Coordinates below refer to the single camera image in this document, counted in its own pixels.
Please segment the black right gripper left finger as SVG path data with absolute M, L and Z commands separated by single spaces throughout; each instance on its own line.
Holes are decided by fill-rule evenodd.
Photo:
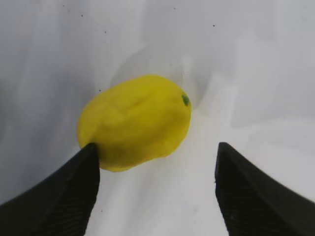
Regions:
M 45 180 L 0 206 L 0 234 L 85 235 L 99 183 L 97 147 L 88 144 Z

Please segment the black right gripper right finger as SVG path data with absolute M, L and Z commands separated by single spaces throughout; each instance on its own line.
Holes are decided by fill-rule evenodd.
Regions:
M 218 146 L 215 195 L 230 236 L 313 236 L 315 204 L 277 182 L 230 144 Z

